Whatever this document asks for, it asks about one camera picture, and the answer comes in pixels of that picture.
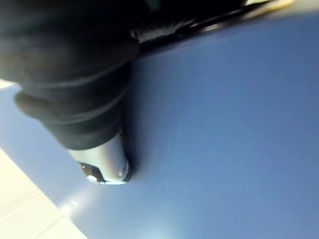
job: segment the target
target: black sleeve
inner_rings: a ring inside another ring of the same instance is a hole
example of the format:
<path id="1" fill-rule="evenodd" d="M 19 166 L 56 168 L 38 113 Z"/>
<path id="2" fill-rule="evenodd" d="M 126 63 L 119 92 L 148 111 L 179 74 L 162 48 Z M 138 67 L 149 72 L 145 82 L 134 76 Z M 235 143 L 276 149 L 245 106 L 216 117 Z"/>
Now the black sleeve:
<path id="1" fill-rule="evenodd" d="M 139 52 L 129 30 L 145 11 L 142 0 L 1 0 L 0 78 L 64 147 L 100 145 L 119 130 Z"/>

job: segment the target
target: blue surface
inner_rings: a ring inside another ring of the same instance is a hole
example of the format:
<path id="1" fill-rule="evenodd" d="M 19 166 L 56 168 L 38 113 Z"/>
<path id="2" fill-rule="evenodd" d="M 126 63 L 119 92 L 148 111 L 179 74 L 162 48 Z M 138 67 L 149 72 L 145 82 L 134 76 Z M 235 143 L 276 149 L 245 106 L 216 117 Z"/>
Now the blue surface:
<path id="1" fill-rule="evenodd" d="M 85 181 L 0 92 L 0 147 L 89 239 L 319 239 L 319 15 L 191 39 L 134 63 L 124 186 Z"/>

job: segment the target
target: metal cylinder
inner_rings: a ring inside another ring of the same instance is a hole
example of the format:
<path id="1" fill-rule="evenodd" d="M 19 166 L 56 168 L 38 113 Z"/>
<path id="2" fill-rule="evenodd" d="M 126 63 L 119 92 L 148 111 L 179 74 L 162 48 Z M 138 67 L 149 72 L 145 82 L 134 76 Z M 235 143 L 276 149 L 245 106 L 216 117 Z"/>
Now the metal cylinder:
<path id="1" fill-rule="evenodd" d="M 98 184 L 125 184 L 129 179 L 129 164 L 124 155 L 121 136 L 94 148 L 68 150 L 80 163 L 87 179 Z"/>

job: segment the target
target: white tile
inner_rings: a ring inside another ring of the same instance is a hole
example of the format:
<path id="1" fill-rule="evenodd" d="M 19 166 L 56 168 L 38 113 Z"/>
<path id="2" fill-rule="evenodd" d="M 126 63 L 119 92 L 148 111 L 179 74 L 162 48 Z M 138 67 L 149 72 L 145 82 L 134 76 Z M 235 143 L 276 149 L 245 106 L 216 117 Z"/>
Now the white tile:
<path id="1" fill-rule="evenodd" d="M 11 81 L 6 81 L 6 80 L 3 80 L 3 79 L 0 79 L 0 89 L 8 87 L 8 86 L 11 86 L 13 84 L 15 84 L 15 82 L 11 82 Z"/>
<path id="2" fill-rule="evenodd" d="M 34 239 L 62 217 L 61 212 L 40 194 L 0 219 L 0 238 Z"/>
<path id="3" fill-rule="evenodd" d="M 36 196 L 40 190 L 1 149 L 0 164 L 1 216 L 3 211 Z"/>
<path id="4" fill-rule="evenodd" d="M 37 239 L 87 239 L 67 218 L 64 217 Z"/>

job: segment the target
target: silver object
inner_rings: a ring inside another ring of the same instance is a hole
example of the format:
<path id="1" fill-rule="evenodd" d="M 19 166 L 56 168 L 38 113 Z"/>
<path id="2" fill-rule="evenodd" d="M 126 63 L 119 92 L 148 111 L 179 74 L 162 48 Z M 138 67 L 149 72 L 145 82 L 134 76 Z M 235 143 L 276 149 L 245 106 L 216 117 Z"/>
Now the silver object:
<path id="1" fill-rule="evenodd" d="M 85 150 L 68 150 L 80 163 L 87 179 L 98 184 L 125 184 L 129 163 L 118 133 L 104 144 Z"/>

